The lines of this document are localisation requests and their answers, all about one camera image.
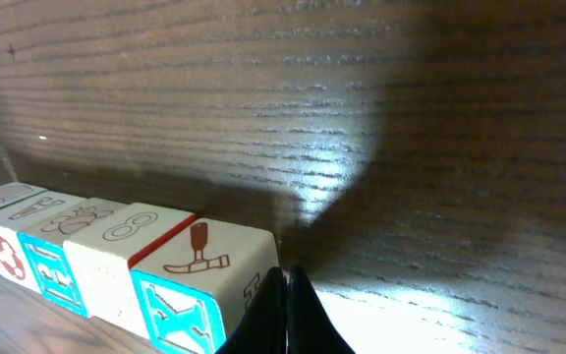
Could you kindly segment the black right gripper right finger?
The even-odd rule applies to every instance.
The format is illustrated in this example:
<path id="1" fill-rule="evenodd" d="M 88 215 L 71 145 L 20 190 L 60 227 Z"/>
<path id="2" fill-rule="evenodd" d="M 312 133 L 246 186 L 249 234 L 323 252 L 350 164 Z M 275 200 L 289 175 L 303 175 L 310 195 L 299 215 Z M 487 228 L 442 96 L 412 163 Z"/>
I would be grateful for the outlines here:
<path id="1" fill-rule="evenodd" d="M 290 354 L 354 354 L 299 265 L 293 265 L 290 271 L 286 307 Z"/>

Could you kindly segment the wooden block number 8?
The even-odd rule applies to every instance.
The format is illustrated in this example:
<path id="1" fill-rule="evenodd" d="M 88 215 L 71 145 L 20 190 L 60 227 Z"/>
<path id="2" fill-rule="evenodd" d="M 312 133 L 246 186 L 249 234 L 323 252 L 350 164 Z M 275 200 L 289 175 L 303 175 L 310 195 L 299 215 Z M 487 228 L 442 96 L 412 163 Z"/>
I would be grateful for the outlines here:
<path id="1" fill-rule="evenodd" d="M 147 338 L 131 270 L 195 220 L 190 211 L 133 203 L 66 239 L 88 314 Z"/>

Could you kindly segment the wooden block blue X top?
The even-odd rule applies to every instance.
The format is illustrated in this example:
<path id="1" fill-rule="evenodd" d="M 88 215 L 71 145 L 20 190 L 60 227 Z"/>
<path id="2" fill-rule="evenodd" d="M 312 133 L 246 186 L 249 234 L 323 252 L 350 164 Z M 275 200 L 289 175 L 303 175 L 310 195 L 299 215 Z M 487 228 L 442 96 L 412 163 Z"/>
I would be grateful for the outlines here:
<path id="1" fill-rule="evenodd" d="M 199 218 L 131 270 L 149 339 L 164 353 L 214 353 L 270 268 L 272 232 Z"/>

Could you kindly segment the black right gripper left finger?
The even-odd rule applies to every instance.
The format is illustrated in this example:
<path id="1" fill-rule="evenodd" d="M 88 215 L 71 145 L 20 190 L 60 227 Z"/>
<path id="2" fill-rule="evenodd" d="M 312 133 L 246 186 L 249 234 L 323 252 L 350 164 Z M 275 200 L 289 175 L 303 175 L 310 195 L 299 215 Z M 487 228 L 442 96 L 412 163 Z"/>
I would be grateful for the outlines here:
<path id="1" fill-rule="evenodd" d="M 239 325 L 216 354 L 286 354 L 286 290 L 282 269 L 272 267 Z"/>

